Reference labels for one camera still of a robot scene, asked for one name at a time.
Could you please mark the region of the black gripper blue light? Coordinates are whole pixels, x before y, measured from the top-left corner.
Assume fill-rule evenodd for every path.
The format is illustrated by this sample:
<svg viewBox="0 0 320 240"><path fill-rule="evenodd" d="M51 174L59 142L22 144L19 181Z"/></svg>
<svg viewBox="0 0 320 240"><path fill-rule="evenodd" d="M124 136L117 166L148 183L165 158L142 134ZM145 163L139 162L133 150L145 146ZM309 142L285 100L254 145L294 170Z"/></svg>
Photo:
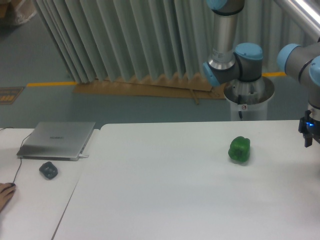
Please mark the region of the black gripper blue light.
<svg viewBox="0 0 320 240"><path fill-rule="evenodd" d="M320 143L320 109L309 104L304 116L300 118L298 132L304 138L304 147L312 145L313 140Z"/></svg>

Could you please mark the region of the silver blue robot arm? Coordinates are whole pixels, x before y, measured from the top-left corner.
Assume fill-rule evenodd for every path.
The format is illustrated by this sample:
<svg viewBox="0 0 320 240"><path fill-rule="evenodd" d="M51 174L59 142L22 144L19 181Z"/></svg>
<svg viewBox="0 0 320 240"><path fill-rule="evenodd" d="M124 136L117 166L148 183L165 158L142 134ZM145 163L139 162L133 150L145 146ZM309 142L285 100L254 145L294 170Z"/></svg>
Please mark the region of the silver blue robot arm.
<svg viewBox="0 0 320 240"><path fill-rule="evenodd" d="M208 82L214 87L224 85L233 120L265 120L275 87L262 75L262 48L249 42L234 45L244 1L209 0L207 5L215 15L212 54L202 65ZM308 107L298 131L309 147L320 139L320 44L288 44L279 51L276 62L280 70L307 88Z"/></svg>

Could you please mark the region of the person's bare hand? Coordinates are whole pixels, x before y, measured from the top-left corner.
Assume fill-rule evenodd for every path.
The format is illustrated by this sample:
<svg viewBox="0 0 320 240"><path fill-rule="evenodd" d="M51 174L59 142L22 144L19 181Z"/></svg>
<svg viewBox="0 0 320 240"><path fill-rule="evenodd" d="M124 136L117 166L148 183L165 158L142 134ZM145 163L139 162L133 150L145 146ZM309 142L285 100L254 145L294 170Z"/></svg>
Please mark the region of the person's bare hand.
<svg viewBox="0 0 320 240"><path fill-rule="evenodd" d="M8 202L12 199L16 192L16 186L10 185L12 182L0 184L0 211L2 212Z"/></svg>

